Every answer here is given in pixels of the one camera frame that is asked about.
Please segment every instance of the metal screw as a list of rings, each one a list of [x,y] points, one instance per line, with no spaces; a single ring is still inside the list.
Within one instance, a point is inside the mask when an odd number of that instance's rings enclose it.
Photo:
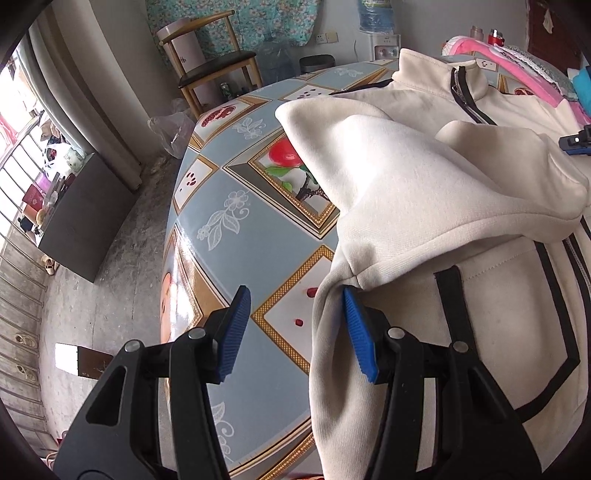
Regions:
[[[189,338],[191,340],[199,340],[200,338],[205,337],[205,330],[201,327],[193,328],[189,330]]]
[[[402,330],[401,328],[398,328],[398,327],[392,327],[392,328],[390,328],[390,330],[388,330],[388,336],[390,338],[400,340],[401,338],[404,337],[404,330]]]
[[[466,353],[469,348],[468,348],[468,344],[466,342],[453,342],[453,349],[457,352],[457,353]]]
[[[139,340],[130,340],[129,342],[127,342],[125,344],[125,351],[126,352],[135,352],[136,350],[139,350],[139,347],[141,347],[142,344]]]

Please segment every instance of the blue object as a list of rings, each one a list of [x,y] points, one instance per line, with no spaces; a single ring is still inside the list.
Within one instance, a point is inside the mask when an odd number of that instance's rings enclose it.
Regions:
[[[358,0],[359,29],[367,33],[394,33],[394,11],[390,0]]]
[[[576,150],[567,150],[568,155],[591,155],[591,147],[577,148]]]
[[[238,356],[244,330],[251,315],[251,291],[244,285],[238,288],[232,304],[225,314],[224,322],[229,322],[226,333],[219,343],[218,371],[220,381],[232,373],[232,368]]]
[[[574,91],[579,96],[579,102],[587,115],[591,115],[591,78],[589,77],[590,67],[581,69],[573,79]]]
[[[369,382],[375,383],[379,373],[375,344],[368,329],[365,308],[359,303],[352,287],[345,287],[343,291],[343,310],[359,367]]]

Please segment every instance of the white container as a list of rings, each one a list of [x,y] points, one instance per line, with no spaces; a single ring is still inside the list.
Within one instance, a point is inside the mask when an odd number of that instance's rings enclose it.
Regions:
[[[82,155],[71,148],[66,152],[64,158],[66,159],[66,163],[71,168],[72,172],[78,175],[80,170],[82,170],[82,166],[84,165],[84,158]]]
[[[190,21],[190,18],[179,18],[177,21],[174,21],[170,25],[166,25],[166,27],[158,30],[156,36],[159,40],[163,40],[169,35],[172,35],[182,26],[188,24]],[[181,60],[181,63],[183,64],[184,72],[178,71],[170,51],[170,45],[165,45],[164,50],[170,59],[170,63],[173,64],[174,69],[177,71],[179,76],[184,75],[189,70],[199,67],[205,63],[205,57],[203,56],[203,52],[201,51],[201,46],[199,45],[195,32],[189,32],[185,35],[175,38],[172,41],[172,44]],[[224,102],[222,93],[214,81],[207,82],[203,85],[195,87],[193,90],[195,91],[195,94],[197,95],[199,102],[203,105],[203,109],[205,111],[212,109],[215,106],[221,105]]]

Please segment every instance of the black seat cushion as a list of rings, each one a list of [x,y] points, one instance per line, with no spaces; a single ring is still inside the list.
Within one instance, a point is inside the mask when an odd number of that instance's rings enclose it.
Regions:
[[[231,51],[221,57],[209,60],[193,70],[189,70],[178,81],[178,88],[186,87],[187,85],[205,78],[207,75],[219,72],[230,65],[248,60],[256,56],[256,53],[248,50]]]

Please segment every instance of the wall outlet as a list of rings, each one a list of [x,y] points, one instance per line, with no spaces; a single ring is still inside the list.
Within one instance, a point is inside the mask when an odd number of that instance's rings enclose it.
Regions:
[[[336,32],[326,32],[326,43],[337,43],[339,41],[339,36]]]

